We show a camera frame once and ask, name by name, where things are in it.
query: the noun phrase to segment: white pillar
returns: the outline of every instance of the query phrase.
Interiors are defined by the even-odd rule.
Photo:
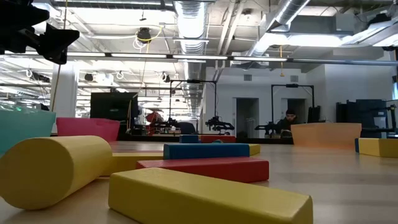
[[[61,66],[54,64],[51,82],[51,105],[54,104],[54,112],[58,118],[74,118],[76,114],[77,87],[79,81],[79,68],[74,62],[68,62]],[[57,94],[54,99],[55,83],[58,77]]]

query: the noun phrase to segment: person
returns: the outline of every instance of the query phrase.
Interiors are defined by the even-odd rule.
[[[284,119],[280,120],[276,125],[278,127],[277,132],[283,133],[285,131],[290,132],[290,126],[292,124],[298,124],[296,113],[292,109],[286,111],[286,116]]]

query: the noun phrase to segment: red foam block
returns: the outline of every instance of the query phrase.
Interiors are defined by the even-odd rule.
[[[269,178],[268,161],[253,157],[137,161],[136,169],[150,167],[244,183],[265,181]]]
[[[202,135],[200,141],[202,143],[213,143],[215,140],[221,140],[224,143],[235,143],[235,136],[221,136],[221,135]]]

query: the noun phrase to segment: yellow foam block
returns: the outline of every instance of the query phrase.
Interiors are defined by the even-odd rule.
[[[260,153],[261,146],[259,144],[249,144],[249,147],[250,147],[250,156]]]
[[[311,196],[161,168],[111,175],[108,203],[146,224],[313,223]]]
[[[398,158],[398,139],[360,138],[358,142],[360,154]]]
[[[99,177],[111,158],[97,136],[26,139],[1,158],[0,195],[17,208],[46,208]]]
[[[115,172],[123,172],[136,169],[137,161],[161,160],[163,152],[128,152],[114,153],[108,168],[101,176],[109,176]]]

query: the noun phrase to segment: yellow cylinder block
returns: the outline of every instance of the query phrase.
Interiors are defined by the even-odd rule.
[[[99,177],[111,158],[97,136],[26,139],[0,160],[0,196],[17,208],[47,208]]]

